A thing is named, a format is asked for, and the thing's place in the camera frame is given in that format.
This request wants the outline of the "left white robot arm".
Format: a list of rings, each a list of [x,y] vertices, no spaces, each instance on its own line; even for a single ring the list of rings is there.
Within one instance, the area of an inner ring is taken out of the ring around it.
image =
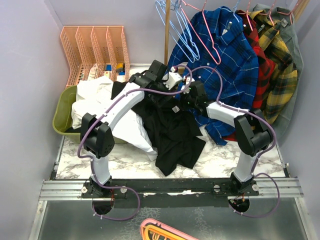
[[[78,153],[80,159],[89,158],[93,191],[97,196],[106,197],[115,186],[110,185],[109,158],[115,146],[113,131],[118,122],[136,104],[147,96],[160,101],[175,95],[175,86],[182,80],[176,66],[168,68],[154,60],[143,72],[133,74],[123,90],[111,100],[108,107],[100,114],[86,113],[81,120],[79,149],[87,151],[86,155]]]

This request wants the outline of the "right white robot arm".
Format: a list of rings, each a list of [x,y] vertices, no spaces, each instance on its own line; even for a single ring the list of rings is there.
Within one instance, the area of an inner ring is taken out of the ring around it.
[[[187,77],[181,89],[183,106],[193,110],[197,116],[218,120],[235,129],[241,150],[235,170],[231,173],[228,188],[236,196],[242,195],[253,184],[254,169],[263,151],[274,142],[273,128],[265,121],[260,109],[234,108],[222,102],[209,101],[200,81]]]

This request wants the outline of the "black shirt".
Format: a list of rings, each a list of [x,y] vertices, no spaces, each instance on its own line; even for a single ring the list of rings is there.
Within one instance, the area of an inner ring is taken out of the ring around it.
[[[119,120],[112,134],[143,150],[165,176],[177,165],[192,169],[206,145],[193,114],[182,110],[175,98],[163,106],[143,99]]]

